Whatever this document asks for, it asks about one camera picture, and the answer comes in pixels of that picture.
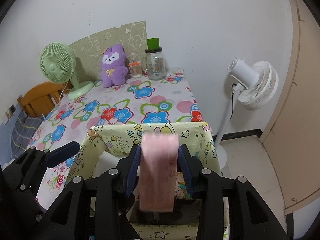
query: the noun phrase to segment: door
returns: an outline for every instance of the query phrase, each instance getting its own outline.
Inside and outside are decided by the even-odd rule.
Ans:
[[[297,0],[300,50],[287,100],[263,145],[288,214],[320,197],[320,27]]]

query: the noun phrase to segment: chair backrest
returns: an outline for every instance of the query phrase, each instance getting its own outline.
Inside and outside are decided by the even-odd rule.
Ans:
[[[47,116],[55,107],[55,103],[59,102],[61,93],[68,93],[67,90],[62,90],[66,84],[54,84],[45,82],[30,89],[24,97],[17,99],[21,109],[31,117],[40,117],[42,114]],[[67,85],[67,89],[72,88],[71,83]]]

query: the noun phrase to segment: blue gripper pad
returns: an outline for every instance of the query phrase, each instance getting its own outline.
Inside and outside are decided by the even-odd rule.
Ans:
[[[183,179],[186,184],[187,192],[192,197],[194,194],[194,190],[193,190],[193,186],[192,186],[192,175],[191,175],[186,157],[184,156],[183,149],[181,146],[179,146],[178,160],[179,160],[180,168],[181,168],[181,171],[183,174]]]
[[[138,145],[132,160],[131,167],[129,169],[128,176],[127,176],[127,189],[125,190],[125,196],[127,198],[130,196],[130,194],[133,192],[133,189],[134,189],[138,167],[140,164],[140,153],[141,153],[141,146]]]
[[[48,152],[44,161],[44,166],[54,168],[65,160],[78,154],[80,145],[76,141],[72,141],[52,152]]]

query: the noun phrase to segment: pink roll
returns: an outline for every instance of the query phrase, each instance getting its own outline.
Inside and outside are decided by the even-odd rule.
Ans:
[[[172,212],[179,139],[175,134],[144,134],[140,160],[140,210]]]

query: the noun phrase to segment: bolt head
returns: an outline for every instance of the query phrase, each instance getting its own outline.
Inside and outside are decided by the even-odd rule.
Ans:
[[[41,219],[42,219],[42,215],[41,215],[41,214],[38,214],[38,215],[36,216],[36,220],[37,220],[38,222],[40,222]]]
[[[72,179],[72,181],[73,181],[74,183],[79,183],[81,180],[82,180],[82,178],[81,178],[80,176],[76,176],[76,177],[74,177],[74,178]]]
[[[238,180],[239,180],[239,182],[242,182],[242,183],[247,182],[247,178],[244,177],[244,176],[239,176],[239,177],[238,177]]]
[[[110,175],[116,175],[118,173],[118,170],[117,169],[111,169],[109,170],[109,174]]]
[[[201,170],[201,172],[202,172],[203,174],[206,174],[206,175],[209,175],[209,174],[211,173],[210,169],[208,169],[208,168],[203,168],[203,169]]]

